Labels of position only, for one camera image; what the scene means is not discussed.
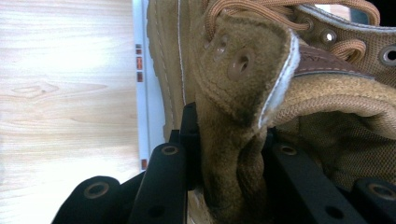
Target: screw hole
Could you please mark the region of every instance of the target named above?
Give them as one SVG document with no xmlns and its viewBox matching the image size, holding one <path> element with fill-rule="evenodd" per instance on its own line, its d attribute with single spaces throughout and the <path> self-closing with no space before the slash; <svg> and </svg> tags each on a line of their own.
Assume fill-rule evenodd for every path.
<svg viewBox="0 0 396 224">
<path fill-rule="evenodd" d="M 109 188 L 110 186 L 105 182 L 96 182 L 85 188 L 84 196 L 88 199 L 100 198 L 108 192 Z"/>
<path fill-rule="evenodd" d="M 396 192 L 378 184 L 370 184 L 369 190 L 376 196 L 390 201 L 396 201 Z"/>
<path fill-rule="evenodd" d="M 150 217 L 161 217 L 163 213 L 165 213 L 165 207 L 161 205 L 153 206 L 148 210 L 148 215 Z"/>
<path fill-rule="evenodd" d="M 166 156 L 174 155 L 178 153 L 177 147 L 163 147 L 162 152 Z"/>
<path fill-rule="evenodd" d="M 326 206 L 326 213 L 336 219 L 344 218 L 344 213 L 340 209 L 333 206 Z"/>
<path fill-rule="evenodd" d="M 283 153 L 289 156 L 294 156 L 297 154 L 297 150 L 292 147 L 281 147 L 280 151 L 282 151 Z"/>
</svg>

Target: suede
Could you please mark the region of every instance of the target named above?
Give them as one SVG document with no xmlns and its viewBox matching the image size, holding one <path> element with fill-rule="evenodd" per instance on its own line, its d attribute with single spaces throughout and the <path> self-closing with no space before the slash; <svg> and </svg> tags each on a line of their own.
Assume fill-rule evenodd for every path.
<svg viewBox="0 0 396 224">
<path fill-rule="evenodd" d="M 299 32 L 300 44 L 329 50 L 318 42 L 324 28 L 340 32 L 340 40 L 353 36 L 350 27 L 324 21 L 326 14 L 308 8 L 296 10 L 295 20 L 308 16 L 315 23 Z M 271 222 L 261 154 L 268 127 L 306 149 L 341 186 L 350 188 L 363 176 L 396 184 L 396 70 L 377 59 L 379 50 L 394 44 L 394 29 L 357 32 L 370 44 L 356 65 L 376 80 L 319 68 L 291 78 L 299 47 L 285 25 L 247 11 L 221 13 L 208 41 L 204 21 L 201 1 L 149 2 L 148 37 L 163 93 L 165 135 L 179 128 L 183 105 L 197 105 L 204 183 L 189 192 L 194 223 Z"/>
<path fill-rule="evenodd" d="M 292 33 L 270 21 L 220 16 L 214 39 L 206 48 L 203 20 L 197 20 L 190 56 L 198 84 L 195 94 L 202 139 L 205 201 L 220 223 L 255 223 L 271 218 L 265 205 L 262 109 L 282 74 L 291 51 Z M 225 48 L 218 56 L 218 49 Z M 229 64 L 241 49 L 251 49 L 250 70 L 230 78 Z M 295 69 L 298 58 L 290 67 Z M 269 119 L 277 108 L 266 113 Z"/>
</svg>

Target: stitching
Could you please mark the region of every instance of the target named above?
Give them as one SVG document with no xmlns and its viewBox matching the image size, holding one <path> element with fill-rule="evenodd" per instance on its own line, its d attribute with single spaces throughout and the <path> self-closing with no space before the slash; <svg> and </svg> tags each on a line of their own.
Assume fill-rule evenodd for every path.
<svg viewBox="0 0 396 224">
<path fill-rule="evenodd" d="M 171 118 L 172 118 L 172 128 L 175 128 L 175 120 L 174 120 L 174 116 L 173 116 L 173 107 L 172 107 L 172 101 L 171 101 L 171 91 L 170 91 L 170 86 L 169 86 L 169 81 L 168 81 L 168 74 L 166 72 L 166 66 L 165 66 L 165 60 L 163 58 L 163 44 L 161 43 L 161 39 L 160 39 L 160 33 L 159 31 L 159 25 L 158 25 L 158 17 L 157 17 L 157 0 L 155 1 L 155 5 L 154 5 L 154 12 L 155 12 L 155 28 L 156 28 L 156 32 L 157 32 L 157 39 L 158 39 L 158 43 L 160 44 L 160 53 L 161 53 L 161 59 L 163 61 L 163 71 L 165 72 L 165 81 L 166 81 L 166 87 L 168 89 L 168 100 L 169 100 L 169 105 L 171 107 Z"/>
<path fill-rule="evenodd" d="M 181 88 L 182 88 L 182 95 L 183 95 L 183 103 L 186 104 L 186 90 L 184 86 L 185 76 L 184 76 L 184 68 L 183 68 L 183 58 L 181 56 L 181 31 L 180 31 L 180 10 L 181 10 L 181 3 L 180 0 L 177 1 L 177 42 L 178 42 L 178 57 L 180 58 L 180 71 L 181 71 Z"/>
</svg>

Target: wood grain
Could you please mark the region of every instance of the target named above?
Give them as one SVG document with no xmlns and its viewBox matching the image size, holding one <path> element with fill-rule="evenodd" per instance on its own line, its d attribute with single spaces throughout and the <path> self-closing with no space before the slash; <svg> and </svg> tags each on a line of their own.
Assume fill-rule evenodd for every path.
<svg viewBox="0 0 396 224">
<path fill-rule="evenodd" d="M 139 172 L 132 1 L 0 1 L 0 223 Z"/>
</svg>

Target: leather label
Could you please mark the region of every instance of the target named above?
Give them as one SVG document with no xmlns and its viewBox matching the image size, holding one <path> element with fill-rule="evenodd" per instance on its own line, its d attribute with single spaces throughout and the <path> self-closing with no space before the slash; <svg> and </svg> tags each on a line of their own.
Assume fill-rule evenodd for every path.
<svg viewBox="0 0 396 224">
<path fill-rule="evenodd" d="M 294 72 L 295 77 L 336 73 L 340 75 L 374 78 L 372 75 L 363 73 L 353 64 L 337 58 L 335 55 L 322 49 L 300 45 L 300 54 L 300 64 Z"/>
</svg>

